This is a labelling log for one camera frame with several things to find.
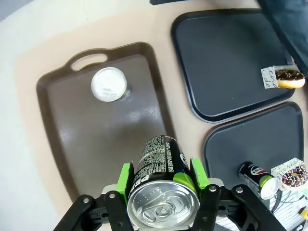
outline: gray floor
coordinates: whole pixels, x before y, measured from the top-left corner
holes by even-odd
[[[0,0],[0,21],[33,0]]]

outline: beige table surface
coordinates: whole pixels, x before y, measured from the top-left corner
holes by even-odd
[[[27,142],[45,190],[60,216],[67,211],[72,202],[53,159],[42,123],[36,95],[38,79],[43,74],[61,67],[73,55],[83,50],[115,48],[137,41],[147,42],[153,46],[156,54],[177,139],[187,158],[201,158],[203,141],[218,124],[201,121],[189,107],[170,38],[171,24],[177,16],[185,12],[257,7],[253,0],[184,1],[159,6],[148,4],[131,7],[121,14],[53,37],[19,57],[14,80]],[[289,101],[294,101],[301,107],[306,144],[308,113],[304,91],[296,90]]]

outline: brown tray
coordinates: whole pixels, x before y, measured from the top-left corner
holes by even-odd
[[[71,69],[77,60],[105,54],[107,61]],[[119,68],[131,87],[128,98],[105,103],[91,92],[94,74]],[[147,43],[77,54],[41,77],[38,102],[55,162],[72,200],[97,197],[117,183],[125,162],[136,166],[145,143],[157,135],[175,136],[154,51]]]

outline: tray handle hole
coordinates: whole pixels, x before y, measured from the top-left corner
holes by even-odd
[[[80,71],[82,68],[95,63],[103,63],[108,59],[105,54],[91,54],[78,59],[71,64],[71,69],[74,71]]]

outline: can label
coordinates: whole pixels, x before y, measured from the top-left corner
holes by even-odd
[[[172,180],[196,192],[186,158],[172,137],[157,136],[146,143],[130,194],[153,180]]]
[[[252,162],[243,163],[239,170],[239,177],[243,179],[247,185],[259,195],[264,184],[269,179],[273,178],[270,173],[253,164]]]

